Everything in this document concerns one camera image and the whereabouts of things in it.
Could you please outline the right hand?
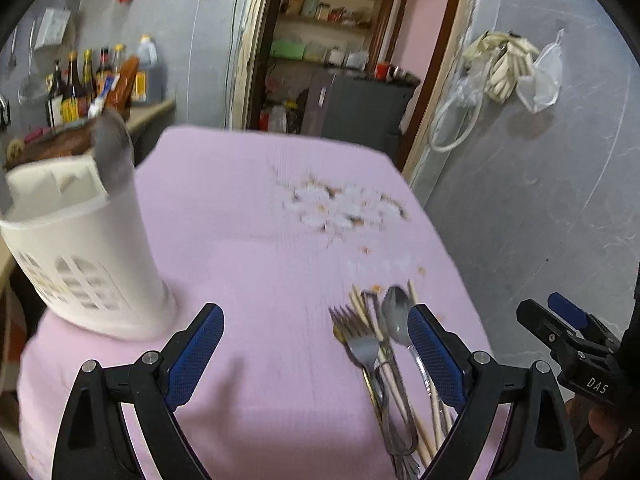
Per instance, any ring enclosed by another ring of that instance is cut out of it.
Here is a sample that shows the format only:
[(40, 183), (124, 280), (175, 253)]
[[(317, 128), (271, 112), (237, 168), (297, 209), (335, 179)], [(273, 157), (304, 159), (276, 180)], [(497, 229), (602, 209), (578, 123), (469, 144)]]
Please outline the right hand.
[(567, 400), (565, 409), (574, 434), (580, 478), (603, 479), (630, 430), (609, 410), (582, 396)]

